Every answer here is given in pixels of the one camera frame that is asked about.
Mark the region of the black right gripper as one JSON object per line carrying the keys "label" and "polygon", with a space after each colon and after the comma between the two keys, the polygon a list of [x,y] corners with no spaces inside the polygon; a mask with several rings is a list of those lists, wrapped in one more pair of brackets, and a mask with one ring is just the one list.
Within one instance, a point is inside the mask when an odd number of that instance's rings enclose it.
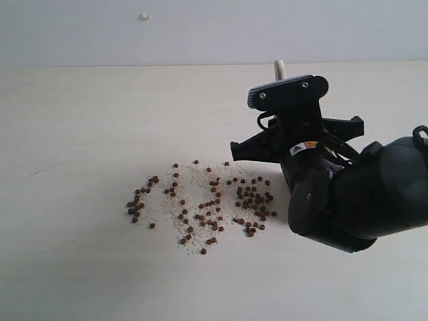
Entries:
{"label": "black right gripper", "polygon": [[301,151],[314,151],[335,165],[349,167],[364,162],[361,154],[348,144],[364,135],[364,121],[324,118],[319,102],[301,104],[285,110],[261,112],[257,117],[261,132],[238,143],[231,142],[234,161],[280,163],[295,156],[294,146],[308,143]]}

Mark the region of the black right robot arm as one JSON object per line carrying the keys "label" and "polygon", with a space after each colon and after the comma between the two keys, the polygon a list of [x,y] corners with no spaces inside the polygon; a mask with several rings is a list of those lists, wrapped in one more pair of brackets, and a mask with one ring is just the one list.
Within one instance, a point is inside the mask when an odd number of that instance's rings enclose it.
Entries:
{"label": "black right robot arm", "polygon": [[269,111],[268,127],[232,142],[236,161],[278,163],[291,198],[288,225],[302,237],[353,253],[427,224],[427,127],[361,152],[364,124],[325,119],[311,102]]}

